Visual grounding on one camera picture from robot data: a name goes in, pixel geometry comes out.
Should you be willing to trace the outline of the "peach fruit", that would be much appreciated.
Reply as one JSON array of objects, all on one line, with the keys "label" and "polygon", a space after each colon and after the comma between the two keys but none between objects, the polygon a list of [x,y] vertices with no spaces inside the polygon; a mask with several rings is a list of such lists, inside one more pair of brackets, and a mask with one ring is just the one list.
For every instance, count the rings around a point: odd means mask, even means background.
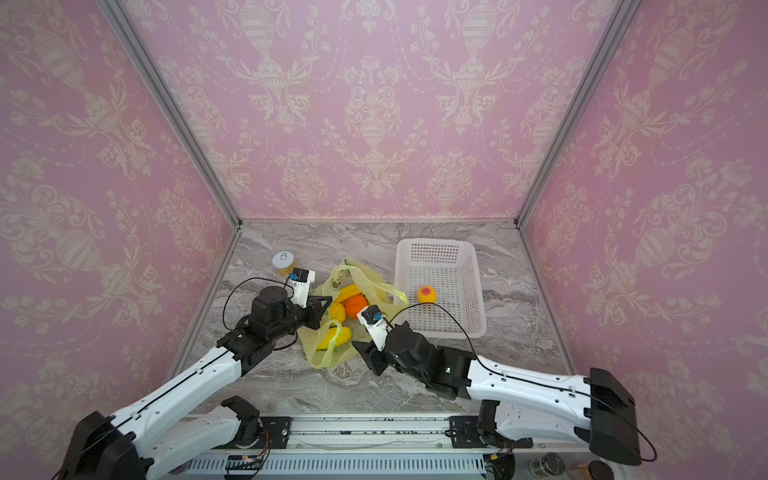
[{"label": "peach fruit", "polygon": [[429,285],[422,286],[417,291],[417,299],[419,303],[436,303],[437,290]]}]

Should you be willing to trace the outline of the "yellow-green plastic bag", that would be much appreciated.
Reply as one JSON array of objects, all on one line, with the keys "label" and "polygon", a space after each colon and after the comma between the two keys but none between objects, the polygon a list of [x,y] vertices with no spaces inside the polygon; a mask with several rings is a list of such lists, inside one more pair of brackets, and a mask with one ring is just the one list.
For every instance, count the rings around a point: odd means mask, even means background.
[{"label": "yellow-green plastic bag", "polygon": [[309,365],[315,369],[332,369],[358,355],[355,341],[367,342],[370,335],[357,315],[365,307],[377,306],[391,319],[409,305],[404,292],[363,263],[351,258],[335,266],[326,281],[315,288],[315,296],[331,298],[321,317],[320,327],[302,327],[298,338]]}]

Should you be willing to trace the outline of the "white plastic basket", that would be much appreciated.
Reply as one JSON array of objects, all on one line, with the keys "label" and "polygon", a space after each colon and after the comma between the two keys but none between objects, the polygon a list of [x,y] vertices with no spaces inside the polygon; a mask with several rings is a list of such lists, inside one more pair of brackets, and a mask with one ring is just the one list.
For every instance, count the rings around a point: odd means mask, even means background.
[{"label": "white plastic basket", "polygon": [[[417,291],[437,290],[437,307],[419,307]],[[475,247],[466,241],[404,239],[397,245],[395,287],[414,307],[403,320],[417,332],[435,339],[481,338],[487,322]]]}]

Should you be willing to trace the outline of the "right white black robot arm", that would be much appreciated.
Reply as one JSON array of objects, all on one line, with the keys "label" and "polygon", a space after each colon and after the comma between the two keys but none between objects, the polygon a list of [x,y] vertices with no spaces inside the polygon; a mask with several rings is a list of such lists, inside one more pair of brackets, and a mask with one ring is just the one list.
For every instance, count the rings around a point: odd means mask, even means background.
[{"label": "right white black robot arm", "polygon": [[407,323],[367,326],[372,338],[353,347],[375,374],[387,368],[439,397],[480,403],[492,445],[530,438],[580,442],[611,462],[639,466],[636,402],[609,371],[551,375],[493,362],[471,351],[436,346]]}]

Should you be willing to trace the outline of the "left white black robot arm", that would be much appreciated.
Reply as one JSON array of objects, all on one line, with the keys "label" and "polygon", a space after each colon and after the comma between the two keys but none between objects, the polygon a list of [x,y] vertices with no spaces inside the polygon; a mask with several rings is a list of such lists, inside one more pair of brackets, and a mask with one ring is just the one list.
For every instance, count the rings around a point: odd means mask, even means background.
[{"label": "left white black robot arm", "polygon": [[319,329],[331,302],[304,287],[263,288],[250,313],[191,367],[110,415],[94,411],[83,418],[55,478],[159,479],[218,446],[268,445],[259,410],[240,396],[194,421],[182,419],[253,370],[283,337],[302,327]]}]

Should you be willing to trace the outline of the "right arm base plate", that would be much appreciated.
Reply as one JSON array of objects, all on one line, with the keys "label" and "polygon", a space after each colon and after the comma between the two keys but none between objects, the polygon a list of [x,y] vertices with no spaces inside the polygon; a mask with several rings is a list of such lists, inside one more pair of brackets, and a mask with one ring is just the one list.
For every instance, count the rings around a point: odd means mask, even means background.
[{"label": "right arm base plate", "polygon": [[495,421],[501,403],[483,400],[477,415],[451,416],[444,435],[451,440],[454,449],[490,448],[504,450],[529,449],[534,446],[530,437],[510,439],[503,436]]}]

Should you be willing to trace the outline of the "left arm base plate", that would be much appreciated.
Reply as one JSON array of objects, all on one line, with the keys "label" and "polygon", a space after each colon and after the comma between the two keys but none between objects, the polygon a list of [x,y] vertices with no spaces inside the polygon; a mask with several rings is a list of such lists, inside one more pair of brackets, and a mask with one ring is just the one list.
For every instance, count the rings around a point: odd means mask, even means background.
[{"label": "left arm base plate", "polygon": [[262,416],[250,402],[239,396],[225,399],[221,405],[232,410],[239,427],[230,442],[241,449],[286,449],[293,418]]}]

